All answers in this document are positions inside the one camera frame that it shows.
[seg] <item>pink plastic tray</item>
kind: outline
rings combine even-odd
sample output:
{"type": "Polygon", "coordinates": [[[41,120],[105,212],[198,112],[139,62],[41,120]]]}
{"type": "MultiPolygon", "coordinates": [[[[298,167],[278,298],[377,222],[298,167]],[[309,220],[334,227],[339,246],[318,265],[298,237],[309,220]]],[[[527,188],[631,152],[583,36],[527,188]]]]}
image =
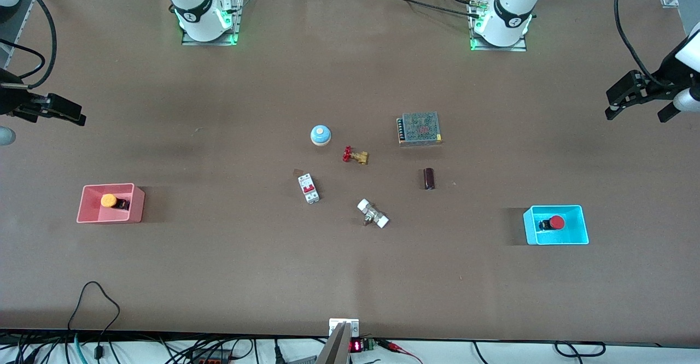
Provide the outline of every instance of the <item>pink plastic tray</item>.
{"type": "Polygon", "coordinates": [[[95,223],[107,225],[112,223],[137,223],[143,215],[145,193],[133,183],[108,183],[104,185],[85,185],[80,197],[78,223],[95,223]],[[129,200],[128,210],[102,207],[102,195],[112,193],[119,199],[129,200]]]}

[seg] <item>black capacitor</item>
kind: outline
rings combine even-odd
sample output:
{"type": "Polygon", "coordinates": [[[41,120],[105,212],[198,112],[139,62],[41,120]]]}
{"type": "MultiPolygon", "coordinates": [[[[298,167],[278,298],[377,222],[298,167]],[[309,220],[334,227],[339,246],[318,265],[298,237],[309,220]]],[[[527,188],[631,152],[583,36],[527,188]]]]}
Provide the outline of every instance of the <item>black capacitor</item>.
{"type": "Polygon", "coordinates": [[[435,189],[435,174],[430,167],[423,169],[423,184],[425,185],[425,190],[435,189]]]}

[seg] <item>brown table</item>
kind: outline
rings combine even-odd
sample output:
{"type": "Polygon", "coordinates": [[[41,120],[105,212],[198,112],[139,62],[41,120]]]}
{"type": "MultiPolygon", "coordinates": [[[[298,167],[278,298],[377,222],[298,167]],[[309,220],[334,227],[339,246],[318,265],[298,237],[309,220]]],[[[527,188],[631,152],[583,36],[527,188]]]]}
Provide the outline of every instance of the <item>brown table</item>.
{"type": "MultiPolygon", "coordinates": [[[[662,125],[658,102],[605,120],[635,68],[612,0],[540,0],[527,53],[470,52],[464,18],[398,0],[256,0],[234,48],[180,46],[167,0],[46,1],[59,50],[39,91],[88,122],[0,119],[17,132],[0,327],[64,327],[95,279],[129,330],[324,334],[347,316],[387,337],[700,343],[700,118],[662,125]],[[444,145],[399,148],[395,118],[426,110],[444,145]],[[83,185],[119,182],[147,193],[141,224],[75,223],[83,185]],[[387,228],[362,226],[363,197],[387,228]],[[525,245],[532,204],[583,205],[590,245],[525,245]]],[[[621,1],[657,67],[678,13],[621,1]]],[[[48,52],[48,35],[35,8],[21,41],[48,52]]],[[[76,327],[113,315],[96,290],[84,304],[76,327]]]]}

